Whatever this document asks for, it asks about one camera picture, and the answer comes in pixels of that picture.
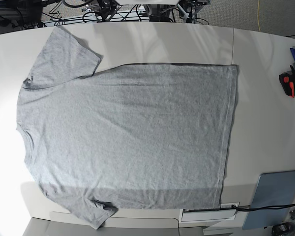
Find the robot base stand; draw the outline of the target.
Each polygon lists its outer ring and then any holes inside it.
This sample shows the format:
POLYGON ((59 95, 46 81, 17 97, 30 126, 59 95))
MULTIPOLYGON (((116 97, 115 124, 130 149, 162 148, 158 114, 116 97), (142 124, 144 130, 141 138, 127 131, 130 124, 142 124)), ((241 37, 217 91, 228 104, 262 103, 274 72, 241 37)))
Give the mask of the robot base stand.
POLYGON ((128 10, 116 0, 92 0, 82 8, 82 21, 88 22, 165 22, 192 23, 200 20, 198 17, 203 7, 210 5, 209 0, 179 0, 175 4, 135 4, 128 10))

